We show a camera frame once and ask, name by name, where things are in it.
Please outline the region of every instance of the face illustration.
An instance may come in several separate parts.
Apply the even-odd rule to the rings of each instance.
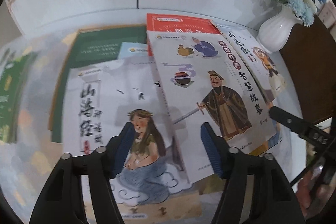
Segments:
[[[197,39],[197,38],[195,38],[195,37],[193,37],[193,41],[194,41],[196,44],[199,44],[199,43],[200,43],[199,39]]]
[[[142,118],[137,115],[134,115],[131,123],[134,125],[136,133],[142,134],[146,132],[149,118]]]
[[[222,80],[217,75],[210,75],[210,83],[214,88],[222,85]]]

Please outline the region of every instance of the bird illustration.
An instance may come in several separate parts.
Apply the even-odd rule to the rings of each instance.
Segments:
[[[189,48],[189,47],[184,48],[183,45],[180,44],[180,45],[178,46],[177,53],[178,53],[179,55],[182,55],[182,56],[188,56],[188,55],[190,55],[190,54],[194,54],[195,51],[194,51],[192,48]]]
[[[139,100],[141,100],[141,99],[145,99],[145,97],[144,97],[144,94],[142,93],[142,92],[138,92],[139,93]]]

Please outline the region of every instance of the vase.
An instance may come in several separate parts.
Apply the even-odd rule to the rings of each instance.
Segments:
[[[280,13],[261,25],[257,41],[269,54],[276,52],[284,47],[295,24],[302,24],[302,20],[290,7],[282,5]]]

